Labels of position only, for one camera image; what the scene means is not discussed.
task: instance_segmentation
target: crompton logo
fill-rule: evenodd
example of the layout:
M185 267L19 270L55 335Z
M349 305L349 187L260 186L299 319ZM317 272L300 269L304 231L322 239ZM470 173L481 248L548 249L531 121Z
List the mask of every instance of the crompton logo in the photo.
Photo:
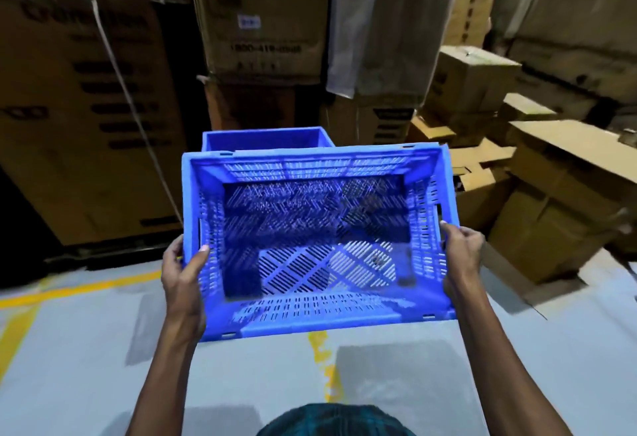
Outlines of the crompton logo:
M53 21L63 25L95 24L95 18L91 10L62 6L48 7L28 2L22 2L21 5L24 16L39 23ZM100 8L100 18L103 24L113 28L148 29L148 22L142 15L131 15L130 13Z

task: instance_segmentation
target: blue bin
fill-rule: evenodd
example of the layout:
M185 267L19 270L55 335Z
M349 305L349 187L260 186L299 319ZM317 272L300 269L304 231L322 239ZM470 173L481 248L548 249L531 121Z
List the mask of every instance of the blue bin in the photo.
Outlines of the blue bin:
M202 244L202 340L454 319L439 216L447 146L186 153L184 256Z
M334 143L322 127L208 131L203 133L201 143L202 152L304 147L334 147Z

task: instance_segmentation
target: gray floor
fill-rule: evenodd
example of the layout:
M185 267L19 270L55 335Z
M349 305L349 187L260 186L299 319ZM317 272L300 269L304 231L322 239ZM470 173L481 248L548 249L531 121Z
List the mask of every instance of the gray floor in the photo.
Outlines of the gray floor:
M52 285L158 266L76 272ZM574 434L635 434L632 276L612 263L593 266L593 287L536 310L488 270L482 275L515 349ZM0 386L2 433L123 435L163 311L158 280L43 303ZM4 312L0 327L10 315ZM253 436L284 411L330 394L376 404L418 436L487 434L455 321L200 344L183 434Z

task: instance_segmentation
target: hand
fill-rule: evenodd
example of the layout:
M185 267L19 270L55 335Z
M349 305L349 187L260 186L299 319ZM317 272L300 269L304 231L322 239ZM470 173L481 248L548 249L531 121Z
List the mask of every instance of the hand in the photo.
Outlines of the hand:
M440 222L440 229L446 235L447 242L447 276L443 280L445 292L453 298L458 290L480 289L480 252L484 235L444 221Z
M203 245L182 270L177 259L183 250L183 235L175 239L164 252L161 282L166 293L166 321L164 326L179 340L199 340L206 328L197 277L206 264L210 248Z

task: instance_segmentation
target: plaid shirt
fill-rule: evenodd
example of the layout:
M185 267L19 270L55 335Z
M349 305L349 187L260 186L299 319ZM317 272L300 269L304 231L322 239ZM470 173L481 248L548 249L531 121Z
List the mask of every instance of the plaid shirt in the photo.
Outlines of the plaid shirt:
M292 409L257 436L415 436L376 406L308 404Z

